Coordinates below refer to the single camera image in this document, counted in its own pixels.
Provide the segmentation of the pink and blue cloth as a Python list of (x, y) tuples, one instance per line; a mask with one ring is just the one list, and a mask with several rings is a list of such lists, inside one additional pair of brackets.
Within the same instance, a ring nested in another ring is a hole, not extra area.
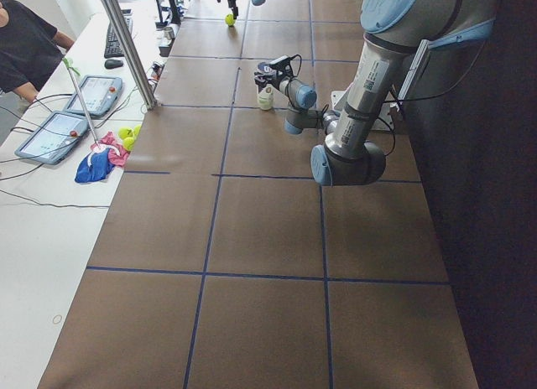
[(86, 184), (107, 178), (116, 167), (123, 167), (127, 162), (129, 151), (116, 139), (113, 132), (108, 132), (99, 140), (100, 151), (96, 144), (91, 146), (91, 152), (81, 160), (76, 170), (75, 181)]

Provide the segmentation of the man in black shirt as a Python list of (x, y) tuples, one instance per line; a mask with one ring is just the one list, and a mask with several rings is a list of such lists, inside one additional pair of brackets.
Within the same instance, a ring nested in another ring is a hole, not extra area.
[(1, 1), (1, 90), (35, 101), (75, 40), (16, 0)]

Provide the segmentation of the small metal cup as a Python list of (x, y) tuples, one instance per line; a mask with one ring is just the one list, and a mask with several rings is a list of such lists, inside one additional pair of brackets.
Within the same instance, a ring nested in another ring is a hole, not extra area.
[(171, 27), (163, 29), (163, 35), (166, 39), (172, 40), (175, 37), (175, 32)]

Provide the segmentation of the blue teach pendant far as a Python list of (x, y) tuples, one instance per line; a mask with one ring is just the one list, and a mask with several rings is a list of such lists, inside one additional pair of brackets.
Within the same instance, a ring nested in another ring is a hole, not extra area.
[(85, 75), (79, 83), (89, 115), (104, 117), (123, 90), (123, 79), (106, 75)]

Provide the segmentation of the black computer mouse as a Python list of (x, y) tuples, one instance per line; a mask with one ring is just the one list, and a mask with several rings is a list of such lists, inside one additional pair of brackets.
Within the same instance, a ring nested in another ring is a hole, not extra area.
[(122, 66), (123, 66), (123, 61), (119, 59), (109, 58), (109, 59), (106, 59), (104, 62), (104, 67), (107, 70), (113, 70), (116, 68), (120, 68)]

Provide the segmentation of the blue teach pendant near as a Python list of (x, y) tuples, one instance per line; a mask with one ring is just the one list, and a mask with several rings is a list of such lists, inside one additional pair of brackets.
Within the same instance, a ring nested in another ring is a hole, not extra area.
[(88, 122), (83, 116), (52, 112), (14, 154), (38, 163), (57, 164), (69, 154), (88, 129)]

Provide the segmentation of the grabber stick white rod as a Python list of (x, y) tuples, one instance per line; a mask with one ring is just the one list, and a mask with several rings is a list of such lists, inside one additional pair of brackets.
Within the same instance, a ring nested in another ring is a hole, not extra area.
[(62, 58), (62, 63), (64, 64), (65, 68), (67, 69), (68, 74), (69, 74), (70, 79), (71, 79), (71, 82), (72, 82), (72, 84), (73, 84), (73, 86), (75, 88), (76, 94), (78, 96), (78, 100), (79, 100), (79, 102), (81, 104), (81, 109), (82, 109), (82, 111), (84, 113), (84, 116), (85, 116), (85, 118), (87, 120), (87, 123), (88, 123), (88, 126), (90, 128), (90, 132), (91, 132), (91, 135), (93, 137), (93, 141), (96, 144), (96, 147), (98, 149), (101, 149), (98, 137), (96, 135), (94, 125), (92, 123), (90, 113), (89, 113), (89, 111), (87, 109), (84, 97), (82, 95), (81, 88), (79, 87), (79, 82), (78, 82), (78, 80), (76, 78), (80, 74), (80, 72), (72, 65), (72, 60), (70, 58), (67, 58), (66, 56), (64, 56)]

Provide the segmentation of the spare yellow tennis ball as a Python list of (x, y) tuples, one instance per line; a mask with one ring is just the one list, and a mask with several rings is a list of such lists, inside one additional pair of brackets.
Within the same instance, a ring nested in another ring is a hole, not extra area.
[(121, 140), (125, 140), (127, 138), (133, 137), (133, 129), (130, 127), (121, 127), (117, 131), (117, 135)]

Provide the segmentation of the aluminium frame post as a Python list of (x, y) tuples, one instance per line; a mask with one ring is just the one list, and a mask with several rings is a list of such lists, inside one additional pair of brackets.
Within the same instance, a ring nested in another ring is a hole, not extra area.
[(146, 77), (146, 70), (143, 67), (142, 61), (138, 55), (131, 32), (124, 20), (122, 9), (117, 0), (101, 0), (110, 23), (117, 35), (117, 38), (122, 46), (124, 57), (128, 63), (131, 75), (134, 79), (136, 87), (143, 98), (143, 103), (148, 111), (154, 109), (157, 104), (153, 90)]

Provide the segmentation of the Roland Garros yellow tennis ball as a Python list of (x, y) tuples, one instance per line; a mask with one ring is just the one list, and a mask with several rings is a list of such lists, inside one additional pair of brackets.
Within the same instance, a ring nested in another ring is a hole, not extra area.
[(229, 27), (233, 27), (234, 24), (236, 22), (236, 19), (234, 17), (234, 15), (232, 13), (229, 13), (226, 17), (225, 17), (225, 23), (227, 26)]

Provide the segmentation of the Wilson tennis ball can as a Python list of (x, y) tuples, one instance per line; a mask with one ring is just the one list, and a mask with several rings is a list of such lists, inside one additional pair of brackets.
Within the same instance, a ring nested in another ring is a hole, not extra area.
[[(268, 72), (271, 68), (267, 62), (259, 62), (256, 70)], [(265, 87), (260, 93), (257, 93), (258, 106), (263, 111), (269, 111), (274, 107), (274, 88)]]

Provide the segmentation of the blue teach pendant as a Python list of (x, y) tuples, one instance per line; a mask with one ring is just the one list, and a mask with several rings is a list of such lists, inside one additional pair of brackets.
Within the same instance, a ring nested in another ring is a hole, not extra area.
[(57, 164), (69, 154), (88, 129), (88, 122), (83, 116), (52, 112), (14, 154), (38, 163)]
[(85, 75), (79, 83), (89, 115), (104, 117), (123, 90), (123, 79), (106, 75)]

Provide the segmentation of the black keyboard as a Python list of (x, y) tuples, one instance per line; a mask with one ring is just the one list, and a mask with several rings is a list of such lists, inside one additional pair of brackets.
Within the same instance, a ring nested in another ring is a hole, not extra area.
[(107, 27), (104, 58), (112, 59), (112, 58), (120, 58), (123, 56), (124, 56), (124, 53), (123, 53), (122, 46), (120, 44), (120, 41), (118, 39), (118, 36), (112, 24), (110, 23), (108, 24), (108, 27)]

